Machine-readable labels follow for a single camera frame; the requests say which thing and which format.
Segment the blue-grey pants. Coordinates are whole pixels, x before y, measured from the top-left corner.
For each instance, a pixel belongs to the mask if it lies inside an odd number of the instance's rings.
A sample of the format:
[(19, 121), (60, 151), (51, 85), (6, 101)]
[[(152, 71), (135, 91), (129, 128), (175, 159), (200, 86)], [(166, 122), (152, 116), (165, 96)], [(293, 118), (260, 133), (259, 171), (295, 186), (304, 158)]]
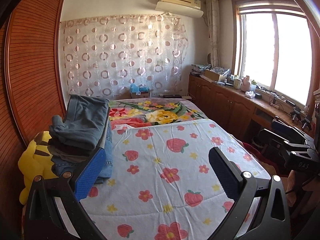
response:
[(94, 150), (103, 135), (108, 109), (108, 99), (72, 94), (65, 117), (52, 117), (49, 143), (61, 151), (72, 147)]

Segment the folded blue jeans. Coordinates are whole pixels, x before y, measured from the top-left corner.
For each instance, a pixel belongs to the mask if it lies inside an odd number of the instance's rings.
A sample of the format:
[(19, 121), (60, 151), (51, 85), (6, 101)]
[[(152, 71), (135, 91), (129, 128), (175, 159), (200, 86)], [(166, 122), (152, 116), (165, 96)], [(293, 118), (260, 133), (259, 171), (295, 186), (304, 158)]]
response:
[(97, 147), (85, 150), (75, 146), (63, 145), (55, 139), (50, 139), (49, 152), (53, 155), (52, 171), (61, 176), (65, 172), (75, 172), (77, 168), (90, 165), (95, 172), (96, 183), (101, 184), (111, 178), (113, 171), (112, 135), (110, 121), (106, 122), (102, 137)]

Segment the folded black garment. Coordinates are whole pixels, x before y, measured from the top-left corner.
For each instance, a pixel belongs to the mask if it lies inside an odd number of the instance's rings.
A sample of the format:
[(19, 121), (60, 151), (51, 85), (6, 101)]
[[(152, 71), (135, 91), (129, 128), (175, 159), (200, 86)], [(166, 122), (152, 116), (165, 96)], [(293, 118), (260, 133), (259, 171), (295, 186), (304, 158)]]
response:
[(60, 159), (70, 162), (70, 163), (81, 163), (83, 161), (86, 161), (88, 156), (83, 155), (76, 155), (74, 153), (66, 153), (63, 152), (57, 148), (55, 148), (53, 145), (48, 146), (48, 151), (55, 157), (59, 157)]

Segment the folded beige garment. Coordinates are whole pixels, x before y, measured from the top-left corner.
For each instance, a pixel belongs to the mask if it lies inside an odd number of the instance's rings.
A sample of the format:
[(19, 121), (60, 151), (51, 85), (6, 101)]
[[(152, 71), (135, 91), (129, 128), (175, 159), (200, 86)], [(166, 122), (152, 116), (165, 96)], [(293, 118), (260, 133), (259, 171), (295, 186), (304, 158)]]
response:
[(98, 143), (98, 146), (100, 148), (105, 148), (105, 142), (106, 142), (106, 137), (107, 137), (107, 126), (104, 127), (104, 131), (103, 131), (103, 134), (99, 140), (99, 143)]

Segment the yellow plush toy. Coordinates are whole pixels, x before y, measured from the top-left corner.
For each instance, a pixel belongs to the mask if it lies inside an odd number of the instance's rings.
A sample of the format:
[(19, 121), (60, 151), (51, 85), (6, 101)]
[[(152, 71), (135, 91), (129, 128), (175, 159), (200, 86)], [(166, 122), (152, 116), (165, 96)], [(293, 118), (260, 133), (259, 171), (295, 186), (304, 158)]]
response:
[(53, 155), (48, 150), (48, 141), (51, 138), (48, 131), (43, 131), (29, 142), (27, 149), (22, 153), (18, 168), (23, 174), (24, 189), (20, 193), (19, 201), (25, 205), (28, 200), (29, 191), (36, 176), (44, 179), (57, 178), (52, 171)]

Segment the wooden window-side cabinet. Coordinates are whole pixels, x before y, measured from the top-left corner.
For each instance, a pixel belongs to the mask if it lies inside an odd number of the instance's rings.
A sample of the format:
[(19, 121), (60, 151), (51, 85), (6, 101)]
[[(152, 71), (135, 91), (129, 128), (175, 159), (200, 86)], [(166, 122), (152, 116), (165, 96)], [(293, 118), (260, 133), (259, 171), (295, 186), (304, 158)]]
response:
[(300, 122), (292, 122), (291, 115), (267, 101), (249, 99), (241, 90), (210, 83), (201, 77), (189, 76), (188, 93), (208, 118), (244, 142), (250, 142), (261, 129), (270, 128), (275, 116), (290, 126), (302, 128)]

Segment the white floral strawberry bed sheet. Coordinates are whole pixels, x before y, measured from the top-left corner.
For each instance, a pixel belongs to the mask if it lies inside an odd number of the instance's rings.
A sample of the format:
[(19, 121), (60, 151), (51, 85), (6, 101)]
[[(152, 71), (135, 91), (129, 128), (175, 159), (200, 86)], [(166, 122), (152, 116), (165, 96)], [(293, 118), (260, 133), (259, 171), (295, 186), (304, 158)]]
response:
[(268, 172), (208, 119), (112, 125), (113, 171), (81, 201), (108, 239), (207, 239), (233, 205), (208, 160), (218, 147), (242, 171)]

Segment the cardboard box on cabinet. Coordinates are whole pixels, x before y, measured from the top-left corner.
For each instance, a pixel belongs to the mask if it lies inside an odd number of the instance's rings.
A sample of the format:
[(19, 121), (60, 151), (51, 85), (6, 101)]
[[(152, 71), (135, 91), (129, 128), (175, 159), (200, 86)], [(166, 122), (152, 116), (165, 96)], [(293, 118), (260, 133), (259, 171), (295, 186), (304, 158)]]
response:
[(212, 81), (219, 81), (219, 82), (223, 82), (224, 79), (227, 78), (228, 72), (224, 72), (222, 74), (220, 73), (216, 73), (210, 70), (205, 70), (204, 72), (204, 76), (209, 78)]

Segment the wooden slatted wardrobe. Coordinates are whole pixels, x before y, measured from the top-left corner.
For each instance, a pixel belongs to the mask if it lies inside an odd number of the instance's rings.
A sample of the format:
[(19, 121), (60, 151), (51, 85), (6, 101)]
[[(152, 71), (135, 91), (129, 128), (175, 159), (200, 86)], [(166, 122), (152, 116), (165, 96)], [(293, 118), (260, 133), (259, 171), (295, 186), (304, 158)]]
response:
[(1, 207), (18, 202), (25, 146), (64, 114), (58, 64), (63, 0), (21, 0), (1, 28)]

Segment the wooden framed window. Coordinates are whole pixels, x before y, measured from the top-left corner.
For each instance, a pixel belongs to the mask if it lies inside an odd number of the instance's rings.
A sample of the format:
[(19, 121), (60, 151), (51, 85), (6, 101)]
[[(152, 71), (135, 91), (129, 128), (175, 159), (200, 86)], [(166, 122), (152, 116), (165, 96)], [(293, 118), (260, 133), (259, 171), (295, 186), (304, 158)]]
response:
[(232, 0), (235, 74), (312, 109), (319, 37), (294, 0)]

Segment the blue item on box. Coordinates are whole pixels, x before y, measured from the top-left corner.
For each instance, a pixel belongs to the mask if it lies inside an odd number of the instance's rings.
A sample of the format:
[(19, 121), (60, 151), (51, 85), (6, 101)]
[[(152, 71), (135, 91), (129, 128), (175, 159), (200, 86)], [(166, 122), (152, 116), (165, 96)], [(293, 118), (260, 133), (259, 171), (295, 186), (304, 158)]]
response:
[(136, 85), (135, 83), (130, 86), (130, 95), (132, 99), (149, 98), (150, 89), (145, 85)]

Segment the sheer circle-pattern curtain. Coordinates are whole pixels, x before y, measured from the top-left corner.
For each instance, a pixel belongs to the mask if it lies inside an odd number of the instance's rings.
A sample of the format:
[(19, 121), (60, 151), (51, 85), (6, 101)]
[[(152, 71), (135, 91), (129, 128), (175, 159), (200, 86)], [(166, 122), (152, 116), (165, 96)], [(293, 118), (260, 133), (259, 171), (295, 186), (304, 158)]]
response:
[(179, 17), (87, 17), (62, 22), (60, 30), (69, 94), (119, 98), (131, 86), (181, 93), (188, 37)]

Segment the beige side curtain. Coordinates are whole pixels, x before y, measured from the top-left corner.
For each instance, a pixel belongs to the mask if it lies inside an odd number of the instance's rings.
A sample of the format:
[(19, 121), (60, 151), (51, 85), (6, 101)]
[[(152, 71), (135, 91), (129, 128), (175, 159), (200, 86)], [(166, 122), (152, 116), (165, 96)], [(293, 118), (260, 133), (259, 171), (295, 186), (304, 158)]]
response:
[(220, 11), (218, 0), (206, 0), (207, 21), (209, 30), (209, 53), (212, 67), (220, 65)]

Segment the white wall air conditioner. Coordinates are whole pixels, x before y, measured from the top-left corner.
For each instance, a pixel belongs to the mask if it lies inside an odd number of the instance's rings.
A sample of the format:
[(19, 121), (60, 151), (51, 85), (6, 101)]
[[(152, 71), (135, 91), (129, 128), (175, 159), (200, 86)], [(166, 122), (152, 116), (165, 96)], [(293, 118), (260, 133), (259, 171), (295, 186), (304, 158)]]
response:
[(203, 16), (200, 0), (158, 0), (155, 10), (192, 18)]

